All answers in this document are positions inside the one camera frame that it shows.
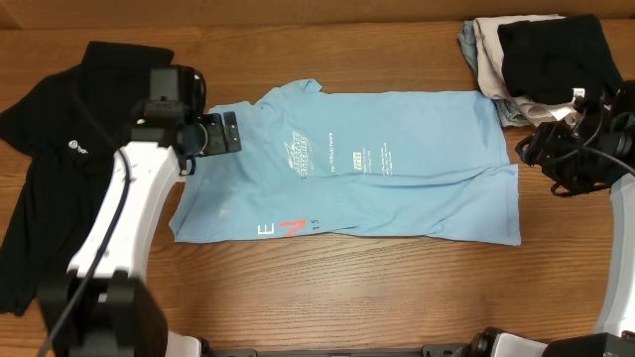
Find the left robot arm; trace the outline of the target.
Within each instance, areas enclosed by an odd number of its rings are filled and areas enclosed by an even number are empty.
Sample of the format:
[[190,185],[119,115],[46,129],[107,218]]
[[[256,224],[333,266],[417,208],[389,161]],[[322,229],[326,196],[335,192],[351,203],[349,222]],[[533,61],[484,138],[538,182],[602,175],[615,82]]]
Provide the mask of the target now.
[[115,150],[97,218],[65,275],[39,287],[47,328],[39,355],[210,356],[208,342],[169,329],[146,286],[150,248],[173,185],[199,158],[237,153],[234,112],[207,114],[206,83],[196,69],[150,71],[149,95],[126,125],[130,141]]

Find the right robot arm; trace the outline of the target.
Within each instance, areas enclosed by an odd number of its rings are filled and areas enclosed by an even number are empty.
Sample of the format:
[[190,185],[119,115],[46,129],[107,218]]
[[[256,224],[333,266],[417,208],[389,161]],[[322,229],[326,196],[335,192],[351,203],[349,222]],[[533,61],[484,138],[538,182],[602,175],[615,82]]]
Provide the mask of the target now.
[[574,107],[581,115],[577,124],[544,123],[516,152],[553,180],[555,196],[610,192],[609,279],[592,334],[545,344],[488,327],[467,344],[427,346],[423,355],[634,357],[634,83],[624,82],[611,100],[579,97]]

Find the light blue printed t-shirt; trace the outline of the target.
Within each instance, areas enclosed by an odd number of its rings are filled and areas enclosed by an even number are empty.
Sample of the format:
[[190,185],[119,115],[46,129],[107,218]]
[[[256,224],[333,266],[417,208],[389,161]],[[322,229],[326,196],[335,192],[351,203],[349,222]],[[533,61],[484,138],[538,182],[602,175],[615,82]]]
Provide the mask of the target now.
[[179,242],[521,242],[518,168],[476,91],[328,94],[301,79],[231,111],[242,148],[197,161],[170,222]]

